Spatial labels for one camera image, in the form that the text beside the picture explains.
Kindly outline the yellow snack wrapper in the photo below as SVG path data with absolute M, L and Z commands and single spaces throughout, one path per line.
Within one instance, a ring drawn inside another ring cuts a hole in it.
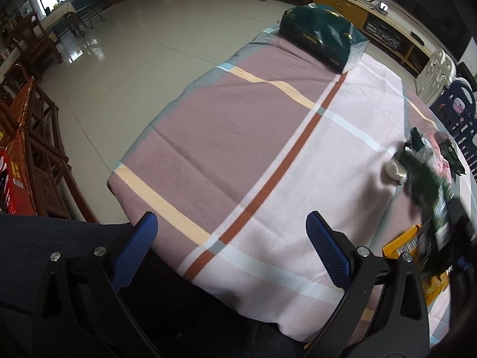
M 421 225 L 414 225 L 398 237 L 386 243 L 382 247 L 382 256 L 397 260 L 403 253 L 409 253 L 413 260 L 419 265 L 419 232 Z M 426 305 L 431 305 L 437 297 L 447 290 L 450 279 L 447 271 L 439 276 L 422 277 L 422 287 L 425 295 Z

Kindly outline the green chip bag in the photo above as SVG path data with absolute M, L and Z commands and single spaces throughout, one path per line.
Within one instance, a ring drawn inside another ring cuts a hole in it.
M 411 199 L 421 214 L 418 268 L 421 278 L 426 280 L 450 268 L 455 258 L 456 229 L 450 214 L 450 187 L 435 171 L 433 146 L 416 127 L 410 130 L 398 162 L 407 172 Z

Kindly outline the white crumpled plastic bag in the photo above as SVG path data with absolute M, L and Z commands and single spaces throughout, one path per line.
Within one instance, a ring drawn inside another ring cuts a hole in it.
M 408 170 L 399 161 L 399 153 L 395 153 L 384 165 L 386 174 L 399 184 L 405 184 L 408 180 Z

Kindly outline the plaid pink grey tablecloth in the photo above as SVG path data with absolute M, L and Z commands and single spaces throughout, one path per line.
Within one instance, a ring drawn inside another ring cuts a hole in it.
M 418 224 L 385 171 L 413 128 L 443 125 L 385 65 L 337 74 L 271 27 L 168 104 L 108 187 L 130 221 L 157 214 L 153 250 L 180 276 L 305 342 L 343 294 L 307 215 L 375 254 Z

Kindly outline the red cardboard box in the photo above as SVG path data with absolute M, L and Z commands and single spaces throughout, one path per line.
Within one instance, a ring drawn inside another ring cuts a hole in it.
M 14 215 L 37 214 L 28 178 L 24 130 L 1 148 L 1 210 Z

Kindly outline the pink crumpled plastic bag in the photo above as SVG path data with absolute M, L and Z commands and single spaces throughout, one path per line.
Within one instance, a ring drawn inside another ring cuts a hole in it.
M 441 143 L 450 142 L 450 138 L 443 132 L 428 132 L 427 138 L 433 147 L 435 154 L 435 164 L 434 169 L 436 173 L 445 181 L 451 185 L 453 183 L 450 164 L 447 159 L 442 155 L 442 150 L 440 148 Z

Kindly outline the dark green snack packet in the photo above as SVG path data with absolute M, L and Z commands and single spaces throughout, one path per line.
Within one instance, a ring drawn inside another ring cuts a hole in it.
M 450 167 L 450 173 L 453 179 L 456 179 L 460 175 L 464 175 L 465 169 L 462 165 L 456 150 L 453 148 L 453 145 L 449 139 L 446 139 L 439 144 L 439 148 L 442 154 L 442 157 L 447 161 Z

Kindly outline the navy plastic chair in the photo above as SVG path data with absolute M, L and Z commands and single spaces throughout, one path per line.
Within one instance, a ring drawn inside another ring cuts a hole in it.
M 476 97 L 464 78 L 456 78 L 430 106 L 456 141 L 476 179 Z

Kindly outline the white plastic chair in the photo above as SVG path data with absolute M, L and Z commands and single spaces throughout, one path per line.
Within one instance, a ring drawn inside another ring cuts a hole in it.
M 431 106 L 456 76 L 456 65 L 443 50 L 437 49 L 416 78 L 416 94 Z

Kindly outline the dark green gift bag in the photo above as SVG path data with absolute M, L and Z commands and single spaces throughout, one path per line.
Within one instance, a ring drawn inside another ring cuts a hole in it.
M 314 3 L 289 8 L 282 16 L 279 33 L 341 74 L 359 64 L 369 44 L 339 12 Z

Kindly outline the yellow tv cabinet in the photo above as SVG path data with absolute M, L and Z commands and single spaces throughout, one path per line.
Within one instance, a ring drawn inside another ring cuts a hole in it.
M 371 41 L 380 44 L 398 59 L 414 76 L 417 76 L 431 57 L 411 33 L 390 18 L 368 7 L 361 0 L 313 0 L 317 5 L 332 7 L 350 21 Z

